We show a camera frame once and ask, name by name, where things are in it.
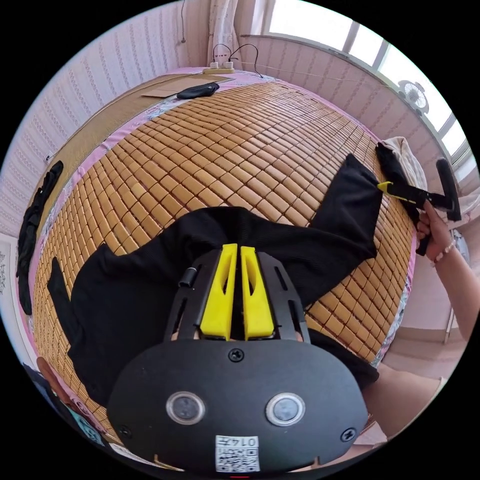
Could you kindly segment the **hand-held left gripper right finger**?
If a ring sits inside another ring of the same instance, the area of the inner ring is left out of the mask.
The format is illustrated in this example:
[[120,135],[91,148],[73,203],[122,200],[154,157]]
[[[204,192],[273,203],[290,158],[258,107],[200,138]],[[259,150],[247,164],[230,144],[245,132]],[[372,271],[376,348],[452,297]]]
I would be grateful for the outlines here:
[[254,247],[240,248],[240,265],[245,340],[270,338],[274,333],[274,321]]

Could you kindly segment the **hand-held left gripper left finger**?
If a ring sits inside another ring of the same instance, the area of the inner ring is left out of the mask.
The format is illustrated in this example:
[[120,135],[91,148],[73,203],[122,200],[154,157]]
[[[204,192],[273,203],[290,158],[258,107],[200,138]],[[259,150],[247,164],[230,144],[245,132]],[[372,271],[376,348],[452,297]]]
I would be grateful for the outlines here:
[[232,328],[238,246],[224,244],[217,256],[199,329],[207,338],[229,340]]

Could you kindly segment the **person's right hand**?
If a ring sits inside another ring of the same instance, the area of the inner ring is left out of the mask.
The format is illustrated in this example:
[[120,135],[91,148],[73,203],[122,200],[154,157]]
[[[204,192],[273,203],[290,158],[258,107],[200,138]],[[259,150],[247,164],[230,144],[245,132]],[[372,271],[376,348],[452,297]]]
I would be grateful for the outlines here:
[[453,251],[455,241],[447,224],[427,200],[424,202],[423,212],[419,214],[416,228],[417,239],[419,241],[427,240],[425,256],[433,266],[436,266]]

